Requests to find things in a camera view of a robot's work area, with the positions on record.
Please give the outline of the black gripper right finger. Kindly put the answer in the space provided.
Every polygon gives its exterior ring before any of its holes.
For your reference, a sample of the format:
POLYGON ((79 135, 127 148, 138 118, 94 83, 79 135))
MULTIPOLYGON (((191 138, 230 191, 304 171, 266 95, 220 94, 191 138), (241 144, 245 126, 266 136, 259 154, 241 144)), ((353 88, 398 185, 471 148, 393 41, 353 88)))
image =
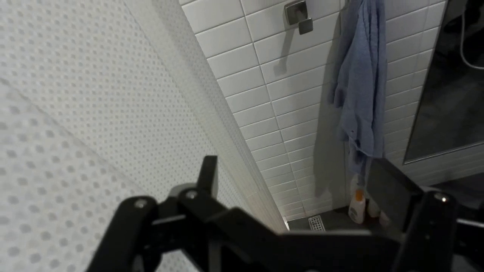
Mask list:
POLYGON ((424 189, 386 159, 372 163, 366 189, 404 234, 396 272, 452 272, 455 256, 483 272, 483 207, 465 206, 445 191, 424 189))

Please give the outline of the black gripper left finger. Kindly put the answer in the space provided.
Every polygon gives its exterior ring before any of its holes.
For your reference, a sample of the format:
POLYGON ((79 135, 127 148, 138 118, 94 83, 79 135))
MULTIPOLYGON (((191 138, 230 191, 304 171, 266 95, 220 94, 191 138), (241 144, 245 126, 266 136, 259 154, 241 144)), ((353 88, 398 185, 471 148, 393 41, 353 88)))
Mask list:
POLYGON ((198 272, 275 272, 268 245, 275 234, 215 197, 218 157, 206 156, 194 185, 176 186, 165 201, 132 197, 120 203, 86 272, 156 272, 182 251, 198 272))

